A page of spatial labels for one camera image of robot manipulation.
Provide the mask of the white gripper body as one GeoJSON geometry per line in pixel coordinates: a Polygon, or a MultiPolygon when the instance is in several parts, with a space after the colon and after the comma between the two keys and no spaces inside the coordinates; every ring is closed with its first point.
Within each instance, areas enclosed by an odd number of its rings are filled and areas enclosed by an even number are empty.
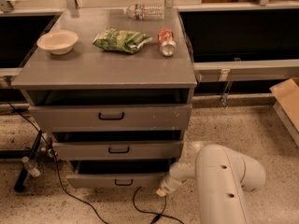
{"type": "Polygon", "coordinates": [[[176,191],[182,184],[182,181],[176,180],[170,174],[167,174],[162,179],[159,189],[163,189],[167,195],[176,191]]]}

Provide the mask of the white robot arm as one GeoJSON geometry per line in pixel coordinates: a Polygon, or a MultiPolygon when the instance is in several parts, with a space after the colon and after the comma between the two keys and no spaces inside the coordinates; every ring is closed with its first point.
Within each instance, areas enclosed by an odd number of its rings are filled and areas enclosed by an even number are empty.
{"type": "Polygon", "coordinates": [[[252,224],[244,193],[265,185],[265,169],[258,161],[228,147],[208,145],[195,162],[173,163],[157,194],[164,197],[189,179],[196,183],[201,224],[252,224]]]}

